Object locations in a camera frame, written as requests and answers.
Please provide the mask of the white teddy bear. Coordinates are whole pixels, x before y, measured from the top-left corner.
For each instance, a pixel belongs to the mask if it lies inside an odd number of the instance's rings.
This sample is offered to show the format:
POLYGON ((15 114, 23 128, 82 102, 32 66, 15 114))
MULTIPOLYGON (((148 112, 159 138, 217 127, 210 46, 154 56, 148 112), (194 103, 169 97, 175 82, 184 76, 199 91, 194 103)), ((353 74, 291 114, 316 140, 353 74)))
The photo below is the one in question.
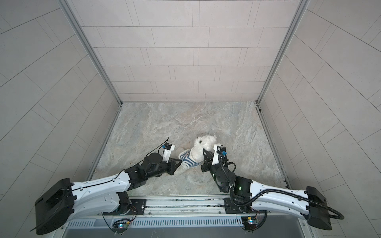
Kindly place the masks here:
POLYGON ((199 136, 194 140, 193 147, 191 148, 191 157, 196 162, 203 163, 203 149, 206 149, 208 151, 211 151, 214 147, 214 144, 217 143, 217 136, 215 135, 205 135, 205 136, 199 136))

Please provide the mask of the blue white striped sweater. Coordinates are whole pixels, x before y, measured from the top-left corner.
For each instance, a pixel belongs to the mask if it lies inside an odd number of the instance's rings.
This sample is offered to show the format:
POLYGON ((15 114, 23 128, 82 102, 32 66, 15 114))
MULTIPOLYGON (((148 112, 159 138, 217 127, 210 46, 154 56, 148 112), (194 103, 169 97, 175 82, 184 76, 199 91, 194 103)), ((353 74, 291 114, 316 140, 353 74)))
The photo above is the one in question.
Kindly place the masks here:
POLYGON ((201 164, 201 162, 196 162, 191 157, 191 151, 192 149, 185 150, 181 152, 178 156, 178 158, 182 161, 181 166, 184 167, 185 169, 194 168, 201 164))

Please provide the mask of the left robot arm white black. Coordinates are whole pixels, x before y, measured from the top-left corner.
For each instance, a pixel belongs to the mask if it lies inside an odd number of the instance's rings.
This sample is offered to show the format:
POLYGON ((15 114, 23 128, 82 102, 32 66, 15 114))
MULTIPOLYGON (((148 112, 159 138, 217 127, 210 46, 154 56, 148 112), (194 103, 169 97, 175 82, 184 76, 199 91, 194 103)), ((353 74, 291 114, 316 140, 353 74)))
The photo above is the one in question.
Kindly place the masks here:
POLYGON ((130 199, 127 192, 164 173, 173 175, 180 159, 163 159, 158 153, 146 156, 142 164, 121 170, 118 174, 91 181, 56 182, 35 202, 38 235, 48 234, 73 219, 103 214, 106 216, 143 215, 145 199, 130 199))

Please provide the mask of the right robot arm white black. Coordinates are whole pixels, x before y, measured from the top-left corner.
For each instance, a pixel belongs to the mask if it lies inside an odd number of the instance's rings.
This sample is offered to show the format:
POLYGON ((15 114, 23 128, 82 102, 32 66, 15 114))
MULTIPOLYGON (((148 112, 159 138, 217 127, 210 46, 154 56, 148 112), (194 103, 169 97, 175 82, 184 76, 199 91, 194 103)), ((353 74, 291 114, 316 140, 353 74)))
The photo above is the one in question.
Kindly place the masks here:
POLYGON ((305 190, 277 188, 237 176, 229 170, 226 152, 203 150, 201 170, 210 172, 220 192, 227 193, 227 213, 267 215, 271 211, 286 213, 307 221, 308 225, 330 231, 332 211, 320 191, 308 186, 305 190))

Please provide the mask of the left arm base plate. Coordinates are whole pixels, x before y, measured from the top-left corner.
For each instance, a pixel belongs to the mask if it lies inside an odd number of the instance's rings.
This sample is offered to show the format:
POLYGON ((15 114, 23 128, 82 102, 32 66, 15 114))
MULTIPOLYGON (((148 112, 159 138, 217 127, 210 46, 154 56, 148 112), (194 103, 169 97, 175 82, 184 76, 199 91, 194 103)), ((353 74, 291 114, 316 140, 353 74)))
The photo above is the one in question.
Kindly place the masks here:
POLYGON ((120 204, 113 212, 104 212, 104 216, 143 215, 146 207, 146 199, 131 199, 130 202, 120 204))

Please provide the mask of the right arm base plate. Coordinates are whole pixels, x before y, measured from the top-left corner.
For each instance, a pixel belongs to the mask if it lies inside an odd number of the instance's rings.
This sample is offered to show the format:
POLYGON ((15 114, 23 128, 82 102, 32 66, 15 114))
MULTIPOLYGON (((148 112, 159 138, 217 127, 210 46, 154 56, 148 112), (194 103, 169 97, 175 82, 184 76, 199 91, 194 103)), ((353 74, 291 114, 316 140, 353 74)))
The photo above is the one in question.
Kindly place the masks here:
POLYGON ((267 214, 267 211, 264 210, 255 210, 254 208, 247 207, 239 207, 236 206, 230 198, 224 198, 224 204, 221 205, 225 209, 226 214, 267 214))

